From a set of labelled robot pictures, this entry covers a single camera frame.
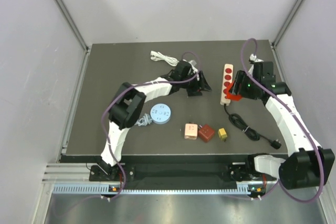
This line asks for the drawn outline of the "red cube plug adapter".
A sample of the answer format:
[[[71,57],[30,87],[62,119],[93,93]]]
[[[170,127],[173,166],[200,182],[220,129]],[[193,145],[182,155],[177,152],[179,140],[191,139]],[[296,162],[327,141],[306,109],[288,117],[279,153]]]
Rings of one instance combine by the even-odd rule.
[[[226,98],[232,101],[239,101],[243,97],[240,94],[234,94],[233,93],[233,87],[234,87],[234,82],[232,82],[228,87],[227,87],[227,92],[226,92]]]

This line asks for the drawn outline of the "cream power strip red sockets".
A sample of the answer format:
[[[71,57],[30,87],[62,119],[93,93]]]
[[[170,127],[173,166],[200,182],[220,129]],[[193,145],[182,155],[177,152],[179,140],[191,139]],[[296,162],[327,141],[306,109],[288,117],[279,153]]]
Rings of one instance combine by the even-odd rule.
[[[229,105],[230,99],[227,97],[227,91],[229,85],[233,81],[233,65],[226,63],[223,70],[222,91],[220,96],[221,105]]]

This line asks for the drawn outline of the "pink cube plug adapter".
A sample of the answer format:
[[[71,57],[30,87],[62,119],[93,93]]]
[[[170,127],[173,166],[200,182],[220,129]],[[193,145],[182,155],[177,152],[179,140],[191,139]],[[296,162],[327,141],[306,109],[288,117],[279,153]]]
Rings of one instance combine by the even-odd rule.
[[[198,136],[198,125],[186,123],[184,128],[184,138],[186,140],[196,140]]]

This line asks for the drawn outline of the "brown cube plug adapter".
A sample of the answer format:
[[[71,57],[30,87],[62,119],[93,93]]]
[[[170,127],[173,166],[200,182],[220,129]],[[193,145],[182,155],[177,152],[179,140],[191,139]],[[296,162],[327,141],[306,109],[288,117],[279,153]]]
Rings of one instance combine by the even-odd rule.
[[[203,142],[208,143],[215,135],[215,131],[208,124],[199,125],[197,135]]]

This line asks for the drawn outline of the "round light blue socket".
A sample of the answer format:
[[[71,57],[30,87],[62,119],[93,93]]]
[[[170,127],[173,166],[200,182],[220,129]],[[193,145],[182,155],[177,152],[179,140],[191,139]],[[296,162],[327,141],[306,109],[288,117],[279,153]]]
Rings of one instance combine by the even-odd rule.
[[[171,109],[166,104],[158,103],[152,107],[150,117],[156,124],[165,124],[171,118]]]

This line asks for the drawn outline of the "yellow cube plug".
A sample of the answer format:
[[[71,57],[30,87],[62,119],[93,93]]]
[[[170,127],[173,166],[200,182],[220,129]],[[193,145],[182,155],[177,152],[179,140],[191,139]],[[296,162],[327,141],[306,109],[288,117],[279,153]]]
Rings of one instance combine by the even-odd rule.
[[[218,136],[219,136],[220,140],[224,141],[224,142],[226,142],[226,140],[228,138],[227,132],[226,132],[226,130],[224,128],[220,128],[218,130]]]

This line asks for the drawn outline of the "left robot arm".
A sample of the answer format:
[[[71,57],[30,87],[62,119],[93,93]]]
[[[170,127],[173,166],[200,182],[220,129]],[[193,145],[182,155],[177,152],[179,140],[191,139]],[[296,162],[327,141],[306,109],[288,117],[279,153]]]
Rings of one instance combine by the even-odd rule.
[[[185,89],[189,97],[210,92],[212,88],[207,83],[201,70],[194,71],[192,64],[181,60],[168,74],[157,77],[142,84],[124,82],[118,89],[112,102],[105,110],[101,120],[107,116],[109,128],[104,123],[102,128],[106,134],[106,145],[101,153],[98,166],[101,174],[107,180],[114,180],[119,174],[117,164],[121,161],[121,152],[126,135],[140,118],[144,104],[159,97],[168,96]]]

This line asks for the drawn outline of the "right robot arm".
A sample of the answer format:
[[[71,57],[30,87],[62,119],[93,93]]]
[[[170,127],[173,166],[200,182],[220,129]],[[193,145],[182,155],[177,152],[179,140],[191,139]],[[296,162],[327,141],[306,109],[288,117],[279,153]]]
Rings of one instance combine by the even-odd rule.
[[[325,185],[335,161],[333,151],[322,148],[309,133],[289,87],[276,81],[273,62],[255,59],[250,64],[248,72],[237,72],[228,96],[234,101],[246,98],[263,102],[285,140],[288,158],[251,155],[245,166],[246,176],[256,180],[267,174],[280,180],[288,190]]]

